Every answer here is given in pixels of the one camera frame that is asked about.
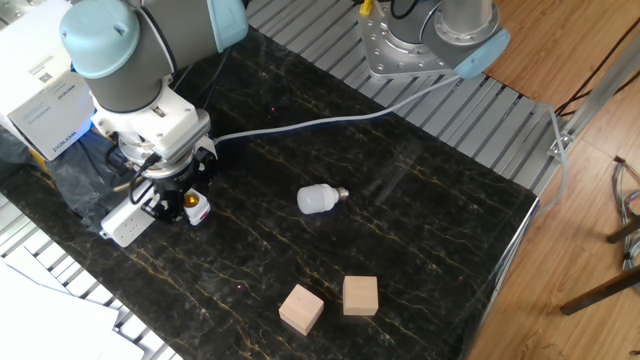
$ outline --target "white bulb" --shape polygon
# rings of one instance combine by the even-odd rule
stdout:
[[[349,192],[344,188],[334,189],[327,184],[307,186],[298,190],[298,207],[304,214],[315,214],[333,209],[347,196]]]

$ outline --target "wooden floor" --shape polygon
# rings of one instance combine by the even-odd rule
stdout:
[[[501,0],[513,36],[490,73],[537,101],[568,99],[640,16],[636,0]],[[629,289],[570,317],[565,301],[622,272],[613,157],[640,168],[640,81],[609,101],[569,156],[562,200],[536,219],[469,359],[636,359],[640,293]],[[627,188],[637,188],[625,178]],[[551,200],[560,173],[542,196]]]

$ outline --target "white paper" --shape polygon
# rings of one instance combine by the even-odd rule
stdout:
[[[69,294],[67,289],[60,284],[45,267],[24,247],[15,249],[4,261],[18,272],[22,273],[34,282],[51,290]]]
[[[42,287],[0,261],[0,359],[97,360],[117,316]]]

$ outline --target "yellow connector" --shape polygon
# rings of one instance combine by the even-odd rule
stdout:
[[[360,14],[364,16],[368,16],[371,14],[371,7],[373,5],[373,0],[364,0],[362,5],[360,5]]]

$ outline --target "bulb screw base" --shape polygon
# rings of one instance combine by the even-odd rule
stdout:
[[[345,188],[335,188],[335,189],[338,192],[338,201],[344,201],[346,198],[349,197],[349,190]]]

